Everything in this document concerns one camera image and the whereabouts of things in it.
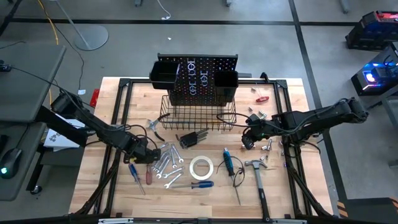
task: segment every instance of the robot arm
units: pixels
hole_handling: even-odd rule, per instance
[[[136,158],[135,163],[150,164],[160,158],[160,149],[147,148],[148,140],[121,129],[110,126],[84,108],[80,98],[72,93],[61,91],[59,97],[51,104],[52,111],[60,115],[70,115],[93,129],[99,140]]]
[[[251,149],[254,142],[272,136],[288,136],[292,144],[299,144],[311,135],[341,123],[363,123],[368,112],[362,104],[351,99],[341,99],[332,106],[307,112],[291,111],[275,114],[270,121],[259,119],[252,114],[246,120],[249,129],[243,132],[242,143],[246,149]]]

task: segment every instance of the wooden tabletop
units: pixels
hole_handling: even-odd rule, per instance
[[[119,78],[105,77],[101,84],[95,115],[106,123],[111,122],[118,83]],[[302,80],[290,78],[287,79],[287,83],[292,109],[298,111],[308,110]],[[236,112],[249,114],[248,106],[251,106],[254,110],[253,112],[257,113],[257,111],[263,110],[269,115],[268,118],[270,119],[272,114],[277,113],[273,88],[269,85],[259,85],[261,94],[269,96],[269,101],[255,104],[254,101],[258,98],[258,95],[251,91],[251,87],[252,85],[239,85],[235,94]],[[156,119],[159,116],[161,97],[166,94],[165,90],[154,90],[151,84],[134,84],[127,124],[145,126],[147,119]],[[122,116],[125,95],[126,91],[124,91],[121,100],[118,123],[120,123]],[[245,118],[238,117],[237,123],[244,124],[244,120]],[[142,195],[130,174],[128,166],[121,162],[112,213],[122,212],[124,217],[149,218],[261,218],[261,204],[253,168],[245,167],[246,178],[242,186],[238,187],[241,206],[239,206],[235,190],[232,187],[232,180],[228,177],[225,166],[221,166],[218,173],[216,173],[218,164],[223,161],[223,149],[227,147],[232,156],[240,158],[243,162],[269,155],[269,159],[266,161],[269,170],[261,168],[261,179],[271,218],[283,218],[284,214],[288,213],[294,217],[287,171],[283,167],[284,157],[280,155],[282,148],[278,144],[280,137],[272,138],[271,152],[261,150],[261,147],[268,143],[265,139],[261,142],[256,142],[257,147],[248,151],[241,149],[243,129],[234,127],[231,131],[209,131],[206,140],[190,149],[181,149],[175,134],[187,134],[192,132],[192,130],[165,130],[162,125],[158,124],[157,131],[160,136],[170,144],[174,143],[184,159],[184,175],[177,179],[175,184],[197,182],[189,173],[189,164],[196,156],[206,156],[214,163],[215,171],[210,180],[215,183],[215,186],[208,189],[165,189],[164,184],[170,182],[175,175],[170,176],[168,179],[158,179],[154,175],[152,185],[146,185],[146,165],[139,164],[136,165],[136,168],[146,193],[146,195]],[[132,128],[131,132],[141,134],[142,130]],[[155,140],[158,146],[162,144],[152,131],[148,131],[148,136]],[[314,139],[309,139],[309,141],[316,143]],[[104,151],[105,145],[100,142],[86,147],[70,205],[70,212],[75,212],[81,208],[97,187]],[[319,152],[313,146],[306,145],[302,146],[301,156],[308,188],[323,208],[333,213]],[[170,172],[171,170],[171,165],[169,165],[165,172]],[[299,188],[297,195],[300,208],[305,211]],[[106,196],[107,194],[105,193],[102,209],[105,205]]]

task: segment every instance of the roll of tape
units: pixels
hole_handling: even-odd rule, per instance
[[[199,176],[193,170],[193,167],[196,165],[196,163],[201,161],[207,162],[207,164],[209,165],[209,172],[203,176]],[[206,156],[196,156],[195,158],[192,159],[191,163],[189,164],[189,173],[191,173],[192,177],[195,178],[196,180],[209,179],[209,177],[213,174],[213,171],[214,171],[213,162],[211,161],[211,159],[209,159]]]

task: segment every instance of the concrete floor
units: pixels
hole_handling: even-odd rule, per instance
[[[74,19],[159,20],[165,14],[156,0],[144,0],[134,7],[132,0],[60,0]],[[209,21],[293,21],[288,0],[235,0],[230,8],[213,0],[162,0],[176,20]],[[348,0],[351,12],[343,14],[338,0],[295,0],[300,21],[358,22],[373,10],[398,10],[395,0]],[[54,2],[45,1],[53,18],[64,19]],[[7,6],[0,14],[4,15]],[[43,18],[35,1],[23,1],[15,17]],[[57,24],[69,40],[75,32],[68,24]],[[164,54],[239,54],[239,72],[258,77],[266,72],[275,78],[302,78],[310,108],[313,95],[294,26],[248,25],[166,25],[106,24],[109,40],[102,48],[82,52],[85,60],[81,96],[89,101],[99,88],[102,77],[148,76],[157,53]],[[348,50],[344,36],[351,27],[302,26],[305,46],[323,106],[341,97],[358,97],[349,82],[351,76],[377,52]],[[68,50],[57,73],[65,89],[77,91],[81,62],[62,36],[60,44]],[[9,24],[0,37],[0,46],[24,40],[29,43],[55,44],[49,24]],[[330,131],[348,198],[398,197],[398,170],[388,168],[387,161],[398,158],[395,130],[382,108],[371,111],[361,125],[342,124]],[[337,195],[323,144],[323,169],[335,204]],[[68,212],[78,168],[48,167],[40,184],[39,196],[21,191],[17,200],[0,203],[0,220],[49,217]]]

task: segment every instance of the blue handle screwdriver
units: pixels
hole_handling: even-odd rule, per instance
[[[194,189],[194,188],[207,188],[212,186],[214,186],[214,182],[207,180],[207,181],[200,181],[197,183],[192,182],[191,184],[187,185],[171,186],[170,188],[191,187],[192,189]]]
[[[133,164],[129,164],[129,170],[131,175],[134,177],[134,180],[138,183],[138,187],[140,188],[143,195],[145,195],[144,189],[142,189],[141,183],[139,182],[137,170]]]
[[[224,148],[223,157],[224,157],[226,170],[228,170],[228,175],[231,177],[232,183],[234,183],[234,176],[235,176],[234,166],[232,164],[231,155],[229,154],[228,149],[226,147]],[[239,198],[238,190],[236,190],[236,187],[235,187],[235,192],[238,198],[239,205],[241,205],[241,199]]]

